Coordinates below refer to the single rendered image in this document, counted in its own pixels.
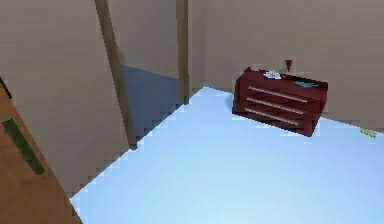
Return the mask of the dark red chest of drawers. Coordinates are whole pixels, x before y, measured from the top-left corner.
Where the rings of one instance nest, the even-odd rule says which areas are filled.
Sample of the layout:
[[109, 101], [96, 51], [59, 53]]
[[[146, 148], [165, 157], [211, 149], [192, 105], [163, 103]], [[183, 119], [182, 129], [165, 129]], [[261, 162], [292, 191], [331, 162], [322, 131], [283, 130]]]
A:
[[[232, 113], [311, 137], [327, 103], [328, 83], [286, 74], [269, 79], [266, 72], [248, 67], [236, 80]], [[302, 88], [295, 81], [318, 86]]]

